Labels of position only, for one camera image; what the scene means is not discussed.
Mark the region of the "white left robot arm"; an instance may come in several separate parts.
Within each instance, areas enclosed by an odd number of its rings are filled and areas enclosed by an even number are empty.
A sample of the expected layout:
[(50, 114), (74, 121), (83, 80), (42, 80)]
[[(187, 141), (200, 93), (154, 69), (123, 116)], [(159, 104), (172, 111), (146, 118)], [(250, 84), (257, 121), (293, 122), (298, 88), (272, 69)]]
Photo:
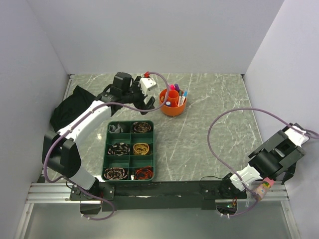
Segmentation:
[(49, 131), (43, 142), (43, 174), (49, 183), (64, 178), (82, 188), (82, 194), (88, 200), (99, 196), (99, 180), (83, 166), (78, 146), (104, 121), (125, 107), (145, 115), (156, 110), (155, 99), (145, 101), (156, 81), (145, 73), (133, 78), (130, 74), (118, 72), (100, 94), (98, 94), (84, 112), (65, 127)]

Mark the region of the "purple black highlighter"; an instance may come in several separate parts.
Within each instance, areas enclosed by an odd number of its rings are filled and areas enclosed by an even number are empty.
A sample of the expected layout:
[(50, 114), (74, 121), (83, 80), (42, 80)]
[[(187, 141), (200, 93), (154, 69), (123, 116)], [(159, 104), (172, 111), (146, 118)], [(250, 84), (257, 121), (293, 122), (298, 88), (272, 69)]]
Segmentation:
[(178, 92), (180, 91), (180, 88), (179, 88), (179, 85), (178, 85), (178, 84), (175, 84), (174, 87), (175, 87), (175, 90), (176, 90), (176, 91), (178, 91)]

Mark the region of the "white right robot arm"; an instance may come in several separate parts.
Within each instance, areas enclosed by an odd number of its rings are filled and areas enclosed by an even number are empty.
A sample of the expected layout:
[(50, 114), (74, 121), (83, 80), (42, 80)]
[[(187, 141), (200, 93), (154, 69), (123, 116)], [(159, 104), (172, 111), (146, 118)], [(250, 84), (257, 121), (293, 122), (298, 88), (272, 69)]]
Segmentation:
[[(223, 116), (235, 111), (257, 111), (265, 113), (286, 127), (276, 132), (272, 137), (266, 140), (256, 150), (248, 155), (250, 161), (247, 166), (239, 171), (235, 171), (229, 164), (224, 162), (212, 149), (210, 143), (210, 132), (217, 121)], [(299, 124), (285, 122), (280, 117), (263, 109), (258, 108), (237, 108), (228, 110), (219, 115), (210, 125), (207, 133), (207, 143), (213, 156), (224, 166), (231, 170), (218, 186), (218, 193), (223, 198), (231, 198), (237, 194), (249, 190), (249, 185), (258, 180), (274, 180), (285, 171), (292, 169), (297, 161), (305, 156), (306, 152), (302, 145), (309, 139), (318, 139), (319, 135), (305, 129)]]

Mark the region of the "orange round pen holder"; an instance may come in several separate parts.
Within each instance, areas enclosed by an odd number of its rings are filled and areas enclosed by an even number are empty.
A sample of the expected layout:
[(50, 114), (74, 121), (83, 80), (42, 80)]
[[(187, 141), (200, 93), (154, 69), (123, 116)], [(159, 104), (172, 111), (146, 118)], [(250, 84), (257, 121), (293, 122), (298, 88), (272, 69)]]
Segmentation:
[(167, 101), (171, 102), (171, 106), (168, 107), (165, 104), (160, 108), (163, 114), (171, 117), (182, 114), (186, 108), (187, 98), (182, 106), (179, 105), (179, 92), (176, 90), (169, 90)]

